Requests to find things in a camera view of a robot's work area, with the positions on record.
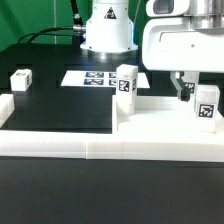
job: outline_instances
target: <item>white block with tag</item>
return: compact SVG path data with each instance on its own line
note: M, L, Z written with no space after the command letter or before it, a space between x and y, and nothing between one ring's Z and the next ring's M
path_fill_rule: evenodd
M19 69L11 77L12 91L26 91L32 83L32 71Z
M137 77L137 66L123 64L117 68L117 111L121 115L129 116L134 114Z
M216 115L219 105L220 90L215 85L198 85L195 116L206 129L215 131Z

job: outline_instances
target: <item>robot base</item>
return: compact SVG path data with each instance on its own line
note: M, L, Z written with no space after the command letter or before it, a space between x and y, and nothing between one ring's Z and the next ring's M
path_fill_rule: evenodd
M100 60L121 60L126 58L134 58L138 55L138 53L139 51L137 45L134 46L132 50L121 53L97 52L81 48L81 54Z

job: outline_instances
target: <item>black cable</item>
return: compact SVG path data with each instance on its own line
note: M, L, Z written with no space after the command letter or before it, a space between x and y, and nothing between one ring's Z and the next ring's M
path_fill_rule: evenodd
M17 41L17 44L20 44L22 40L24 40L26 37L29 37L29 36L34 36L34 35L37 35L38 33L29 33L29 34L26 34L24 36L22 36L18 41ZM39 34L38 36L61 36L61 37L73 37L73 36L79 36L79 34L77 33L77 35L74 35L74 34L55 34L55 33L42 33L42 34Z
M35 35L33 35L27 41L27 43L32 43L33 40L35 40L38 36L40 36L44 33L53 32L53 31L61 31L61 30L73 30L73 27L72 26L64 26L64 27L54 27L54 28L49 28L49 29L42 30L42 31L36 33Z
M76 0L70 0L70 2L71 2L71 6L72 6L74 24L83 25L82 18L80 17Z

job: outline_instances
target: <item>white cylindrical robot part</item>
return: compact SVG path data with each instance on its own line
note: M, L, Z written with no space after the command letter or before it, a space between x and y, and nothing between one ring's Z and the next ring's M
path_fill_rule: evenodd
M128 0L93 1L93 13L86 24L86 43L81 48L100 53L137 50Z

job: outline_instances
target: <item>black table surface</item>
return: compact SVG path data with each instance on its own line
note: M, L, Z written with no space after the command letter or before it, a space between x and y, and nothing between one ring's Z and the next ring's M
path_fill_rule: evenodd
M4 130L110 133L114 90L61 88L65 72L122 63L144 71L138 59L101 63L71 46L13 45L0 63L0 94L11 93L15 70L33 71L32 87L13 92L16 111ZM0 157L0 223L223 224L224 164Z

